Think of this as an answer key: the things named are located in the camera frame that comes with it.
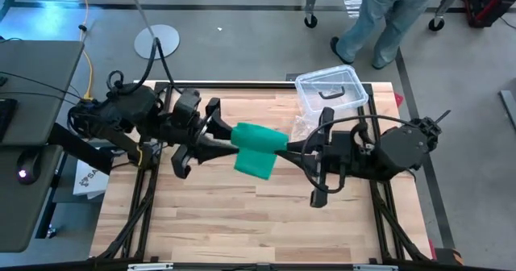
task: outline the gray floor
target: gray floor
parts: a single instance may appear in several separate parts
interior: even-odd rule
[[[40,2],[42,0],[16,0]],[[81,0],[47,0],[65,3]],[[89,0],[93,4],[130,3],[131,0]],[[304,0],[141,0],[143,4],[173,5],[303,5]],[[318,0],[319,6],[342,6],[343,0]],[[438,6],[433,0],[432,6]],[[310,30],[301,11],[274,10],[149,10],[151,23],[174,26],[180,33],[178,50],[167,58],[177,80],[284,81],[288,73],[304,73],[339,64],[328,41],[354,23],[347,12],[317,12],[319,25]],[[5,37],[28,40],[77,40],[77,25],[85,10],[11,8],[0,22]],[[457,249],[467,265],[514,269],[516,259],[516,185],[511,158],[516,134],[497,96],[516,77],[516,31],[502,22],[484,30],[468,27],[463,14],[448,14],[446,27],[435,34],[427,30],[431,14],[414,25],[402,44],[402,54],[420,115],[452,114],[441,126],[439,147],[432,154],[439,187]],[[516,24],[516,15],[506,19]],[[146,61],[133,50],[133,40],[143,28],[134,10],[89,12],[85,47],[94,64],[94,96],[106,92],[105,78],[120,69],[128,79],[138,79]],[[371,68],[370,43],[357,57],[362,81],[390,81],[403,93],[395,64]],[[77,68],[73,85],[87,86],[88,67]],[[164,79],[158,64],[151,79]],[[67,110],[64,106],[60,119]],[[406,104],[402,117],[408,119]],[[439,232],[425,185],[418,173],[418,191],[427,230],[440,246]],[[34,240],[21,254],[0,255],[0,265],[81,260],[87,257],[98,215],[97,206],[60,206],[54,224],[65,229],[52,240]]]

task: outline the green sponge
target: green sponge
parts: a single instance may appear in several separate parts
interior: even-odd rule
[[[231,143],[239,147],[235,169],[269,179],[276,162],[275,151],[286,150],[289,137],[279,131],[253,125],[238,123],[231,131]]]

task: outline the wooden tabletop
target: wooden tabletop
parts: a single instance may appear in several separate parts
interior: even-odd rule
[[[378,114],[398,117],[391,84],[373,83],[372,87]],[[202,114],[210,98],[219,97],[223,119],[231,126],[256,123],[290,135],[299,115],[295,90],[200,92]],[[353,124],[335,125],[334,129],[351,129]],[[382,132],[394,126],[397,124],[380,121]],[[309,203],[311,184],[300,169],[280,157],[268,181],[235,171],[235,156],[203,165],[191,161],[192,172],[181,180],[170,164],[174,150],[166,148],[161,157],[147,259],[159,256],[160,261],[202,263],[380,260],[368,181],[347,178],[343,191],[330,195],[324,208],[315,209]],[[131,166],[111,173],[91,256],[104,251],[127,221],[135,177],[136,169]],[[331,188],[337,186],[337,180],[337,176],[328,177]],[[400,224],[421,252],[430,256],[414,179],[401,173],[391,184]],[[384,224],[389,250],[394,254],[392,232],[387,222]]]

